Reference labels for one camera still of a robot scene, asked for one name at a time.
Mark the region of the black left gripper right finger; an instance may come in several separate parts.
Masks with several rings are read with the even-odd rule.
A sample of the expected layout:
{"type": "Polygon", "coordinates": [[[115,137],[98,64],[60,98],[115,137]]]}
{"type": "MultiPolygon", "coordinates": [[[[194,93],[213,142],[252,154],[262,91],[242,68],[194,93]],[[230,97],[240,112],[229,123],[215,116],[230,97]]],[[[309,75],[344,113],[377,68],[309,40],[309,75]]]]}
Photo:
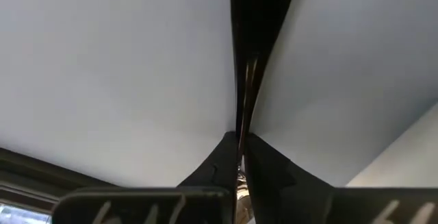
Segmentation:
{"type": "Polygon", "coordinates": [[[244,164],[257,223],[325,223],[334,188],[255,134],[247,136],[244,164]]]}

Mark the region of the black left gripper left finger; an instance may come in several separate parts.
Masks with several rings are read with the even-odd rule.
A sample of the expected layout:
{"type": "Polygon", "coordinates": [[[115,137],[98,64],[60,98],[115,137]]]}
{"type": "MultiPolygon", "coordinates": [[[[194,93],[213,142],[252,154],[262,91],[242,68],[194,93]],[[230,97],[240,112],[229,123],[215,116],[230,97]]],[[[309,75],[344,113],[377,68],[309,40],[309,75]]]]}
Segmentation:
{"type": "Polygon", "coordinates": [[[226,223],[235,222],[238,165],[236,132],[226,132],[207,158],[177,187],[219,187],[229,193],[226,223]]]}

